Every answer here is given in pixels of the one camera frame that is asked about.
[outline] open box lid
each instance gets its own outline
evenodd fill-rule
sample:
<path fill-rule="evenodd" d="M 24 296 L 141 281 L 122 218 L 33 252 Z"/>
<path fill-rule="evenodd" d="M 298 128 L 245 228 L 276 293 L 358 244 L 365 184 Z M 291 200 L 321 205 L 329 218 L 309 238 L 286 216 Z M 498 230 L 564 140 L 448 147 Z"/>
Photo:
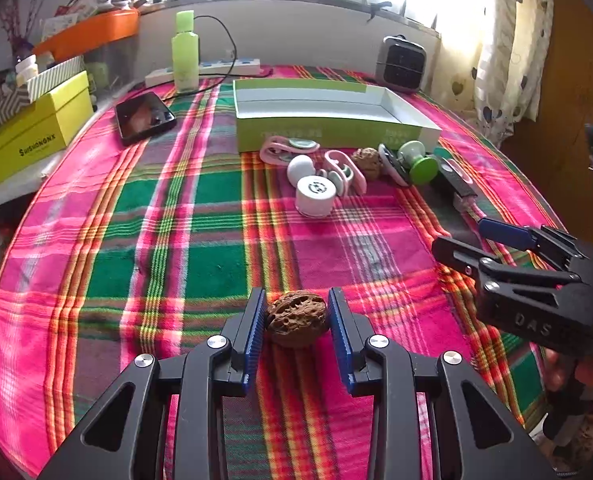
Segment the open box lid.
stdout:
<path fill-rule="evenodd" d="M 441 128 L 387 88 L 347 81 L 239 79 L 234 82 L 239 151 L 269 135 L 316 140 L 325 148 L 398 149 L 421 140 L 432 150 Z"/>

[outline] pink plastic clip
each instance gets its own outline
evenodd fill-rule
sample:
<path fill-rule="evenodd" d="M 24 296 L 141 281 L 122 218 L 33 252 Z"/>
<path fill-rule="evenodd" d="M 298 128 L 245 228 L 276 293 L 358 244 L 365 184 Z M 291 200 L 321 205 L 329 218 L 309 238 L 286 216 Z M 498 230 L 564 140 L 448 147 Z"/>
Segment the pink plastic clip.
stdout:
<path fill-rule="evenodd" d="M 319 148 L 320 144 L 313 140 L 272 136 L 263 143 L 259 156 L 266 164 L 287 166 L 295 156 L 314 153 Z"/>
<path fill-rule="evenodd" d="M 368 190 L 368 183 L 352 159 L 339 150 L 328 150 L 323 155 L 323 169 L 327 170 L 328 178 L 337 187 L 338 196 L 347 196 L 350 187 L 359 195 Z"/>

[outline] white ball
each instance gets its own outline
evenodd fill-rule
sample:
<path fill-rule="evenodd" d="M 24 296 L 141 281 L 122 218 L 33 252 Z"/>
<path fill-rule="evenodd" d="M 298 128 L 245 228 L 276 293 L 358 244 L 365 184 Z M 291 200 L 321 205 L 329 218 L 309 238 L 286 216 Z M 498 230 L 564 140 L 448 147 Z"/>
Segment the white ball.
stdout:
<path fill-rule="evenodd" d="M 315 164 L 307 155 L 297 155 L 288 164 L 288 180 L 294 187 L 304 176 L 314 175 L 315 173 Z"/>

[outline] hand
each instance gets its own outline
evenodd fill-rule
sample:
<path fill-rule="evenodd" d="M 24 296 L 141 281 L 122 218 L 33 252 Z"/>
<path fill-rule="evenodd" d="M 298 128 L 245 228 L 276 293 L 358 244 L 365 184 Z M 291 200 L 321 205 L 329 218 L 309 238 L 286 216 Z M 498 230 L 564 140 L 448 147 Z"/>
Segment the hand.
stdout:
<path fill-rule="evenodd" d="M 555 392 L 565 383 L 565 368 L 561 366 L 560 355 L 550 349 L 545 350 L 545 387 Z M 574 377 L 580 382 L 593 387 L 593 356 L 579 361 Z"/>

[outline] power strip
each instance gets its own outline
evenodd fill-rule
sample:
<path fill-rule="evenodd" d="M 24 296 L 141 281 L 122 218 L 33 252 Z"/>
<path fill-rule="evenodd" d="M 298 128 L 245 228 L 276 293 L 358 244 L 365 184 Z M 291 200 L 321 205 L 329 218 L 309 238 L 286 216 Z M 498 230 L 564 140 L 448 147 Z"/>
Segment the power strip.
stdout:
<path fill-rule="evenodd" d="M 218 61 L 203 61 L 198 66 L 198 76 L 208 77 L 213 74 L 225 74 L 232 61 L 220 59 Z M 230 75 L 259 75 L 260 74 L 260 60 L 253 58 L 237 59 Z M 172 67 L 161 68 L 154 70 L 145 76 L 145 87 L 169 83 L 174 80 L 174 73 Z"/>

